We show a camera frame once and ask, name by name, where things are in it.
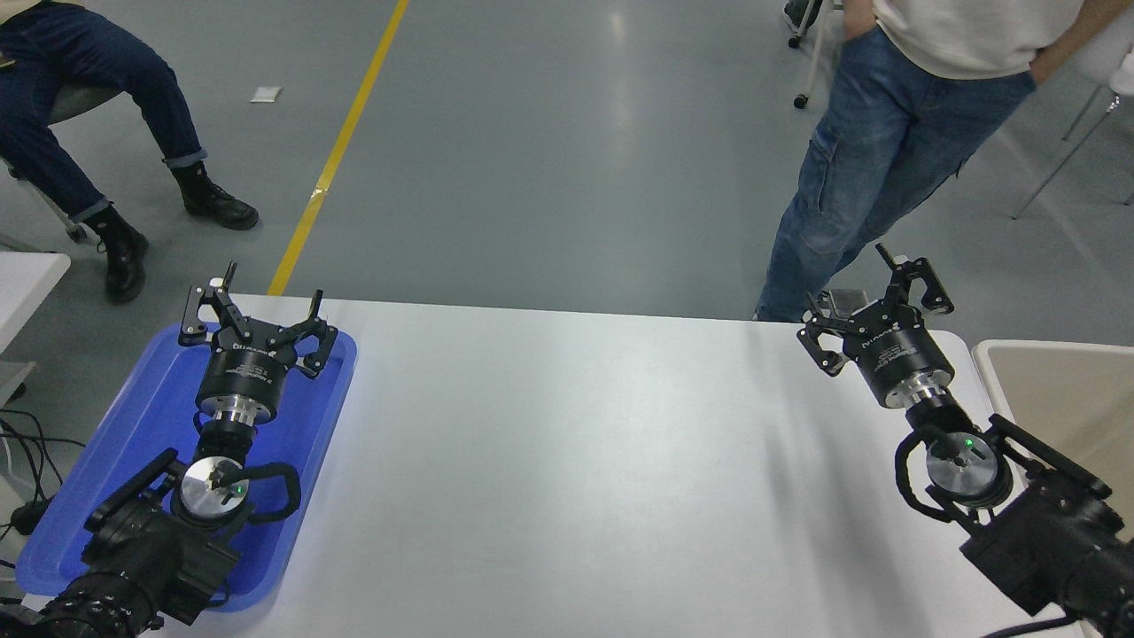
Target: white t-shirt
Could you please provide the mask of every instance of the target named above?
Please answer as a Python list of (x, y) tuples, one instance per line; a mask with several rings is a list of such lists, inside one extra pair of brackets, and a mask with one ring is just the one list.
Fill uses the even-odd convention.
[(951, 79), (1029, 69), (1075, 22), (1082, 0), (874, 0), (882, 31), (912, 62)]

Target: blue jeans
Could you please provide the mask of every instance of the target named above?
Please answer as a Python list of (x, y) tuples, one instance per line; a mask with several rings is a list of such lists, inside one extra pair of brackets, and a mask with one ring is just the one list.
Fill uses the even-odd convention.
[(755, 317), (798, 323), (863, 246), (925, 201), (1035, 90), (1031, 74), (945, 79), (880, 27), (846, 42), (776, 232)]
[(205, 156), (172, 69), (144, 42), (76, 5), (42, 3), (0, 25), (0, 156), (74, 221), (110, 203), (48, 128), (69, 82), (129, 93), (169, 168)]

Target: gray floor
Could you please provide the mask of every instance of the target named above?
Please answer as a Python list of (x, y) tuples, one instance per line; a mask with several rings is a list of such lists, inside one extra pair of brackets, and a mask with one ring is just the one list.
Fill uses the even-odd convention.
[[(73, 258), (5, 354), (40, 364), (14, 407), (86, 440), (191, 283), (236, 258), (236, 291), (268, 289), (395, 3), (87, 3), (177, 70), (210, 172), (263, 222), (191, 219), (126, 96), (60, 125), (150, 238), (149, 282), (109, 305), (93, 243), (0, 179), (6, 231)], [(807, 110), (792, 105), (811, 43), (786, 46), (779, 6), (411, 0), (287, 294), (744, 321), (824, 102), (820, 82)], [(276, 104), (248, 103), (261, 85), (284, 87)], [(886, 238), (930, 257), (953, 295), (934, 327), (971, 346), (1134, 346), (1131, 109), (1009, 219), (1069, 150), (1091, 90), (1060, 71)], [(887, 280), (871, 253), (833, 283)], [(56, 456), (68, 468), (75, 451)]]

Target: denim cuff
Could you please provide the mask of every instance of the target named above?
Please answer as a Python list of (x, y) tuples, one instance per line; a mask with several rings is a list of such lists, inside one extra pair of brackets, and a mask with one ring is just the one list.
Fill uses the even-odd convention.
[(101, 199), (96, 201), (93, 205), (88, 205), (85, 209), (76, 212), (75, 214), (69, 214), (68, 216), (70, 216), (70, 220), (74, 221), (75, 223), (79, 223), (81, 221), (86, 221), (87, 219), (91, 219), (91, 216), (107, 210), (108, 207), (110, 207), (110, 199), (108, 199), (107, 197), (102, 197)]
[(161, 161), (166, 162), (166, 165), (169, 167), (170, 170), (174, 170), (175, 168), (187, 168), (189, 165), (193, 165), (198, 161), (205, 159), (206, 156), (209, 156), (209, 153), (206, 153), (204, 148), (201, 148), (200, 151), (193, 154), (183, 155), (174, 159), (166, 159)]

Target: blue plastic tray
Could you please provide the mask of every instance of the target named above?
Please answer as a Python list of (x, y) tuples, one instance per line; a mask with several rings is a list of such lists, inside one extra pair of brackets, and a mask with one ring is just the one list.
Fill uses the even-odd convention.
[[(181, 462), (192, 461), (197, 444), (195, 398), (211, 349), (181, 348), (177, 344), (179, 329), (170, 326), (150, 342), (28, 539), (16, 565), (16, 579), (25, 592), (56, 596), (86, 572), (79, 554), (91, 533), (83, 524), (154, 457), (174, 448)], [(340, 331), (323, 373), (316, 380), (289, 373), (278, 417), (259, 427), (248, 465), (284, 461), (294, 466), (303, 502), (288, 519), (245, 526), (234, 538), (232, 548), (242, 555), (228, 578), (229, 602), (217, 607), (219, 611), (235, 612), (255, 604), (284, 573), (350, 385), (356, 356), (354, 340)], [(287, 502), (284, 482), (254, 484), (249, 499), (257, 511), (278, 510)]]

